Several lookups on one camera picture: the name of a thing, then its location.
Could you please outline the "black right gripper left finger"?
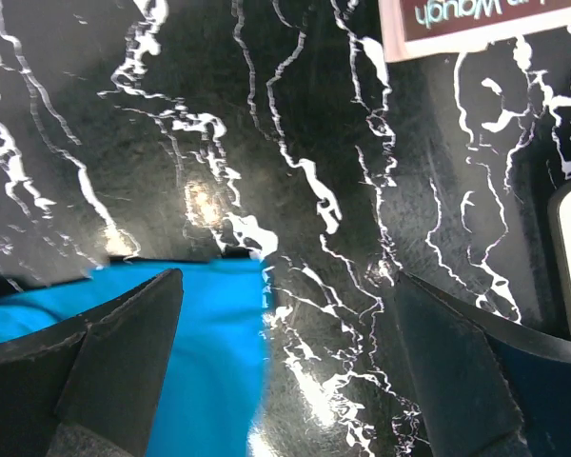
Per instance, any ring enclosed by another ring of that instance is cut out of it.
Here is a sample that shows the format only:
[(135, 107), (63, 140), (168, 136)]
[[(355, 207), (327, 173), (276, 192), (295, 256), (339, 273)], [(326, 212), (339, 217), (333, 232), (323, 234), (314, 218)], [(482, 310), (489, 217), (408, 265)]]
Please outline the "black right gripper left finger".
[(0, 456), (142, 456), (182, 305), (169, 269), (0, 343)]

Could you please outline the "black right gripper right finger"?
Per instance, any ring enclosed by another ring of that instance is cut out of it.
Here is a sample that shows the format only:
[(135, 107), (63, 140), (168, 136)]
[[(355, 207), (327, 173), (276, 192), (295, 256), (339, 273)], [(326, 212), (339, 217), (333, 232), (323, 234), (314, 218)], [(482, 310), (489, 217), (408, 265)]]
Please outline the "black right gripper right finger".
[(399, 273), (397, 330), (436, 456), (571, 456), (571, 342)]

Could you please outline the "blue t-shirt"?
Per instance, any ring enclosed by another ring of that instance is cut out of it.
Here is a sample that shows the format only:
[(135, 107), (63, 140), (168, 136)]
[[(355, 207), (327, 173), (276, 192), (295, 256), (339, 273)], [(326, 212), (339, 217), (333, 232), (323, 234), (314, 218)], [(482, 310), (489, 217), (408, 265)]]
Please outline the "blue t-shirt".
[(0, 297), (0, 343), (111, 301), (169, 269), (182, 305), (142, 456), (244, 456), (266, 373), (259, 261), (118, 262), (88, 278)]

